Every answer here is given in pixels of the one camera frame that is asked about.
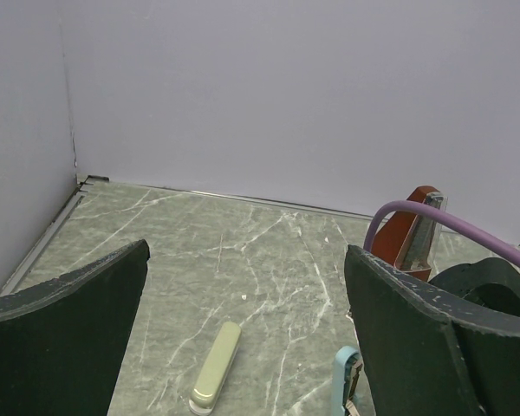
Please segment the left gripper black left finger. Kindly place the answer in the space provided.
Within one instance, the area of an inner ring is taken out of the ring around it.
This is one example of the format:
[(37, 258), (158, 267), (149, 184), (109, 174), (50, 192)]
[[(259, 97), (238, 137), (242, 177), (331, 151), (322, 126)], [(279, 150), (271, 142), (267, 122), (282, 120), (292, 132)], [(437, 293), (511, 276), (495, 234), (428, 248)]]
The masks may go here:
[(146, 282), (146, 240), (0, 297), (0, 415), (105, 415)]

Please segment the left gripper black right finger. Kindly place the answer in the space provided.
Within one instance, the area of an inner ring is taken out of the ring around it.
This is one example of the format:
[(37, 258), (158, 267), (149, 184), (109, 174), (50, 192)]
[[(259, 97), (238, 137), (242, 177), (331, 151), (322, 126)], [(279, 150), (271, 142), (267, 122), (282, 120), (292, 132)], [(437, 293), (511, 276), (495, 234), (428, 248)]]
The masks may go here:
[(379, 415), (520, 415), (520, 317), (468, 302), (358, 246), (344, 274)]

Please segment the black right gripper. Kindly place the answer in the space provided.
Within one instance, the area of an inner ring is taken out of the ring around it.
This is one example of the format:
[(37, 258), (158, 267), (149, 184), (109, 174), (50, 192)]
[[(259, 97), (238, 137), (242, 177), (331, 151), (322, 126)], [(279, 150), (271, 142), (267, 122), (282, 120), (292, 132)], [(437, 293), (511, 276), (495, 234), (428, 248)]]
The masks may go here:
[(520, 273), (502, 258), (452, 266), (429, 283), (468, 302), (520, 317)]

